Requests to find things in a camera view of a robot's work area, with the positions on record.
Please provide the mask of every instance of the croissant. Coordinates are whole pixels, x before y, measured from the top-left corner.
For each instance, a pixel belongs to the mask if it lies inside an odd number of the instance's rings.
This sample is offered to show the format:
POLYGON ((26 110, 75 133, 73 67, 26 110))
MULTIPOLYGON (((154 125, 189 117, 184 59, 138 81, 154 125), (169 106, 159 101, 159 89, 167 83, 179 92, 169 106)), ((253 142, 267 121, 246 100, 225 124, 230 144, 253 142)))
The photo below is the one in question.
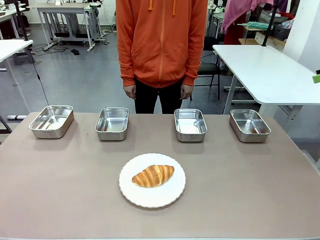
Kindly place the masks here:
POLYGON ((154 188, 168 181, 175 168, 168 165, 151 165, 132 178, 132 182, 143 188, 154 188))

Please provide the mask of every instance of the hoodie zipper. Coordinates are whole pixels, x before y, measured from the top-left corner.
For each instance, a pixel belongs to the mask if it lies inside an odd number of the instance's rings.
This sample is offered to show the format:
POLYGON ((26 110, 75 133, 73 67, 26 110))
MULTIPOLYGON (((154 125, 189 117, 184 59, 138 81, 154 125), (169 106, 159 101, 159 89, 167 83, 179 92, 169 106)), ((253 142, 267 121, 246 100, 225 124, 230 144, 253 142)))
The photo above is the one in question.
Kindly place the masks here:
POLYGON ((166 0, 162 2, 162 26, 161 26, 161 53, 160 53, 160 71, 159 82, 162 80, 162 68, 164 64, 164 37, 165 37, 165 19, 166 19, 166 0))

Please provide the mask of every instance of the black pants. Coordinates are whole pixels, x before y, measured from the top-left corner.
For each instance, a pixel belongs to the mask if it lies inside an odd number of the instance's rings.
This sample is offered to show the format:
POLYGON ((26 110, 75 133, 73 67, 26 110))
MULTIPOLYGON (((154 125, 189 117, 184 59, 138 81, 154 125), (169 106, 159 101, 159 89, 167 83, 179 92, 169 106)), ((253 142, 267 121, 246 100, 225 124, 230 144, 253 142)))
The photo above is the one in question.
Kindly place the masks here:
POLYGON ((163 114, 173 114, 182 104, 182 80, 163 88, 154 88, 135 80, 135 112, 137 114, 153 114, 158 96, 163 114))

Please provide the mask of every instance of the hoodie drawstring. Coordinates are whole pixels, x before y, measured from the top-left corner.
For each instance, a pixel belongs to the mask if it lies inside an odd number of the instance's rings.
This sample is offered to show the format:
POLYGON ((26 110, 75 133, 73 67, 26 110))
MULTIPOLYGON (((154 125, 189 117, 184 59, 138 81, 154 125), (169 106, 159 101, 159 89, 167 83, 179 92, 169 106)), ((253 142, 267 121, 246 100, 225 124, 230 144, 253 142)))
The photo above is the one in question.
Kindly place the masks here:
POLYGON ((153 8, 152 8, 152 1, 153 1, 153 0, 150 0, 150 1, 149 1, 149 8, 148 8, 148 10, 151 10, 151 11, 153 10, 153 8))
MULTIPOLYGON (((153 5, 153 0, 149 0, 149 8, 148 10, 153 11, 154 9, 152 8, 153 5)), ((172 9, 172 16, 176 15, 176 0, 173 0, 173 9, 172 9)))
POLYGON ((172 16, 176 15, 176 0, 173 0, 173 10, 172 10, 172 16))

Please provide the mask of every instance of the hoodie pocket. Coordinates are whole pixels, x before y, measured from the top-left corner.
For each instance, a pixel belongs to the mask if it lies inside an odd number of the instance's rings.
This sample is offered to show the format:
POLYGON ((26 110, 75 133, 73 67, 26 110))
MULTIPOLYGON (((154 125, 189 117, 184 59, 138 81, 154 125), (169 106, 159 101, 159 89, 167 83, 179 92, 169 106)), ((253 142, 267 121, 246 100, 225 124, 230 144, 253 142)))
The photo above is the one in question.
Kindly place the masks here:
POLYGON ((165 43, 163 55, 163 76, 177 80, 186 73, 188 51, 182 43, 165 43))
POLYGON ((160 43, 144 41, 131 55, 133 71, 138 77, 150 77, 159 72, 160 43))

